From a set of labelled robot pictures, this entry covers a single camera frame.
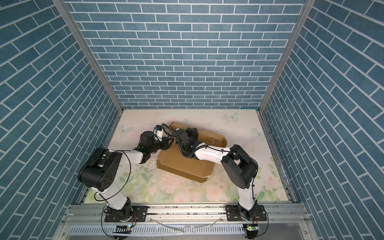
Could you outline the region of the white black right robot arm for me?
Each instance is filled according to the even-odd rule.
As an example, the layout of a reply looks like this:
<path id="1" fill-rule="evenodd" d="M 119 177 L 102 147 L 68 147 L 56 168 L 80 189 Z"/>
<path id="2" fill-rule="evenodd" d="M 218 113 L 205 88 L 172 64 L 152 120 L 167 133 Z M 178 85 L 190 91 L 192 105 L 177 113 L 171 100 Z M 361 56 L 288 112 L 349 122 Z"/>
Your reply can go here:
<path id="1" fill-rule="evenodd" d="M 254 180 L 259 170 L 258 163 L 239 145 L 220 148 L 199 141 L 197 129 L 176 129 L 172 135 L 183 157 L 223 166 L 231 182 L 238 188 L 240 215 L 248 221 L 253 219 L 257 209 Z"/>

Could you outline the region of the brown cardboard paper box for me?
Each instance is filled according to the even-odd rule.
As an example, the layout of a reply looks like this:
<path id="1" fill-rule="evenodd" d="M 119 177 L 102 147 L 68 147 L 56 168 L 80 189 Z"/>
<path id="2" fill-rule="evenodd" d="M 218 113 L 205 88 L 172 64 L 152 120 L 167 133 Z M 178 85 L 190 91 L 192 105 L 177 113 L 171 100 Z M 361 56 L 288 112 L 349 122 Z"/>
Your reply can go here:
<path id="1" fill-rule="evenodd" d="M 171 144 L 168 150 L 160 151 L 157 160 L 157 167 L 160 170 L 203 183 L 208 179 L 213 172 L 215 164 L 220 164 L 221 161 L 209 161 L 207 158 L 185 158 L 180 150 L 176 139 L 176 128 L 184 129 L 192 128 L 188 125 L 173 122 L 170 126 L 162 124 L 164 137 L 175 137 L 175 141 Z M 227 147 L 227 140 L 223 135 L 216 134 L 204 129 L 197 129 L 199 132 L 198 140 L 203 142 L 201 145 L 210 145 L 212 147 Z"/>

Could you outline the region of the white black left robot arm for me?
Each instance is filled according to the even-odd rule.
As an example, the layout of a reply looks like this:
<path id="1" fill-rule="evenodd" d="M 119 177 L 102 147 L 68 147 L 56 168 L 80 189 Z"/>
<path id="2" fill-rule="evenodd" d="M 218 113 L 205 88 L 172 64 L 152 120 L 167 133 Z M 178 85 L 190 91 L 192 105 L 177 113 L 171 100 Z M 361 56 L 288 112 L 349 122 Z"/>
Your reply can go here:
<path id="1" fill-rule="evenodd" d="M 133 215 L 131 200 L 122 193 L 115 183 L 115 177 L 120 166 L 129 164 L 144 164 L 151 154 L 158 150 L 168 150 L 174 138 L 164 137 L 162 131 L 153 133 L 145 131 L 140 136 L 136 148 L 132 150 L 109 150 L 97 148 L 78 173 L 78 181 L 99 194 L 107 203 L 107 210 L 121 222 Z"/>

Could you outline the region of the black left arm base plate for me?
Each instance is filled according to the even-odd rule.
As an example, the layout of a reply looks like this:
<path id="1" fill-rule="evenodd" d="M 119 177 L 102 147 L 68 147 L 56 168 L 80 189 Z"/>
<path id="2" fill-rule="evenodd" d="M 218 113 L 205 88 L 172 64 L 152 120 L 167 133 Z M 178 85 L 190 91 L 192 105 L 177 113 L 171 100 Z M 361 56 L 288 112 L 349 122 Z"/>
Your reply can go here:
<path id="1" fill-rule="evenodd" d="M 106 207 L 103 210 L 105 222 L 107 223 L 137 223 L 144 222 L 148 213 L 148 206 L 131 206 L 124 207 L 122 210 L 114 210 Z"/>

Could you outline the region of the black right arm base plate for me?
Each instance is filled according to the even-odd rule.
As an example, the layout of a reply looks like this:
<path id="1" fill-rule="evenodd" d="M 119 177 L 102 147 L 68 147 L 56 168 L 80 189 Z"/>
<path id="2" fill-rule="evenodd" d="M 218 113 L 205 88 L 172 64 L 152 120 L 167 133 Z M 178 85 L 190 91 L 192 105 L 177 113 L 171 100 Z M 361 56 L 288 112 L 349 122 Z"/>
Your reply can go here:
<path id="1" fill-rule="evenodd" d="M 267 212 L 263 205 L 254 204 L 251 210 L 246 210 L 237 205 L 225 205 L 225 211 L 227 214 L 227 221 L 266 221 Z"/>

